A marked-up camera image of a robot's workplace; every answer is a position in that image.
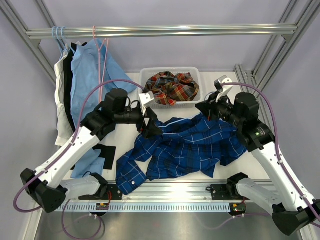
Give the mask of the red brown plaid shirt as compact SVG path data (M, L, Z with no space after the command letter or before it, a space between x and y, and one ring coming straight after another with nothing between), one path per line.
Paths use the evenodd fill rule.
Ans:
M150 77L144 88L153 93L157 104L166 106L193 101L200 90L189 72L173 74L170 71Z

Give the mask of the blue plaid shirt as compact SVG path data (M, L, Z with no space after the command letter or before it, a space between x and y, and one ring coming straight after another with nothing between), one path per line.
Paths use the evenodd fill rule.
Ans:
M163 126L181 118L166 122ZM212 178L216 164L227 166L246 151L236 129L222 120L209 121L203 114L163 128L151 138L138 135L134 147L116 163L117 187L130 194L146 181L175 179L202 172Z

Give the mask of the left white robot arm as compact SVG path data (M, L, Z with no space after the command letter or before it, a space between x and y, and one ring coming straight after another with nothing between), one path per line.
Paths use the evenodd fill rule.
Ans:
M113 132L117 124L134 124L146 139L162 134L156 126L157 115L150 107L155 102L154 94L144 90L135 108L126 104L127 99L124 89L113 88L49 160L35 170L26 168L21 173L24 190L46 213L54 212L69 199L89 196L101 200L111 195L107 180L98 173L71 180L64 177L89 150Z

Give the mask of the pink wire hanger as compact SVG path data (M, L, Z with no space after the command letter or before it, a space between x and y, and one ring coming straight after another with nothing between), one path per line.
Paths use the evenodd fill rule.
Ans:
M107 65L107 55L108 55L108 47L109 47L109 39L104 38L101 43L99 43L97 35L96 35L96 27L92 27L92 37L96 45L97 53L98 53L98 84L102 84L105 79L105 71ZM103 69L102 69L102 49L105 48Z

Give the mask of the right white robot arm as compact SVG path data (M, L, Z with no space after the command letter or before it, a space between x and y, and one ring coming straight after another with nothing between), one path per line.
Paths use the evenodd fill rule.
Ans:
M236 128L239 141L260 163L276 188L273 193L256 184L244 173L227 179L226 193L230 198L247 198L268 212L277 228L286 236L312 224L320 213L320 201L310 194L294 175L270 128L259 120L260 108L255 96L241 92L229 103L227 96L217 93L195 107L208 120L223 120Z

